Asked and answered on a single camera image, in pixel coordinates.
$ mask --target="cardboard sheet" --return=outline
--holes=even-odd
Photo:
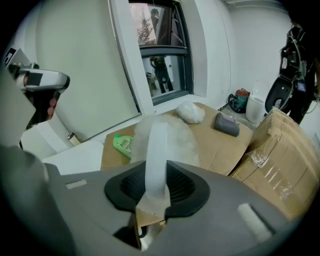
[[[238,137],[212,129],[212,123],[219,111],[201,103],[196,103],[196,105],[204,109],[204,120],[200,124],[188,124],[188,126],[198,143],[200,167],[227,176],[245,153],[253,132],[243,124],[239,124],[240,133]],[[165,114],[177,115],[176,110],[171,110]],[[113,147],[113,139],[116,134],[134,137],[134,130],[135,125],[131,125],[106,136],[101,170],[129,164],[130,159]]]
[[[270,111],[231,174],[295,219],[309,208],[320,180],[320,153],[286,114]]]

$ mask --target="window sill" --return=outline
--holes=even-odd
[[[161,103],[159,105],[156,105],[153,107],[153,110],[156,115],[160,115],[160,114],[163,114],[163,113],[168,112],[170,110],[176,109],[177,106],[179,106],[181,103],[183,103],[185,101],[198,102],[198,103],[202,103],[205,105],[207,104],[206,98],[201,97],[201,96],[197,96],[197,95],[188,94],[188,95],[185,95],[185,96],[182,96],[179,98],[175,98],[170,101],[166,101],[166,102]],[[143,119],[143,117],[145,117],[145,116],[139,115],[134,118],[131,118],[123,123],[120,123],[110,129],[92,137],[91,139],[89,139],[89,141],[96,141],[96,142],[100,142],[100,143],[104,144],[106,136],[108,134],[111,134],[115,131],[126,128],[128,126],[135,125],[135,124],[139,123]]]

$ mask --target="window frame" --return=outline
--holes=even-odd
[[[182,56],[183,57],[183,69],[184,69],[184,82],[185,90],[180,90],[165,94],[156,98],[152,98],[154,106],[171,101],[173,99],[185,96],[188,94],[194,94],[194,76],[193,76],[193,62],[192,51],[190,46],[189,34],[186,25],[186,20],[182,11],[181,4],[176,1],[168,0],[130,0],[130,4],[155,4],[164,7],[171,8],[170,17],[172,17],[173,10],[176,12],[176,16],[180,25],[183,46],[171,46],[171,45],[139,45],[141,58],[148,58],[152,56]],[[170,28],[172,28],[172,18],[170,19]]]

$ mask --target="cotton fluff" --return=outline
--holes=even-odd
[[[190,101],[185,101],[176,108],[176,112],[189,124],[200,124],[205,117],[205,111]]]
[[[168,123],[167,159],[199,167],[198,144],[193,133],[181,119],[166,114],[146,117],[135,126],[130,162],[147,159],[151,127],[163,122]]]

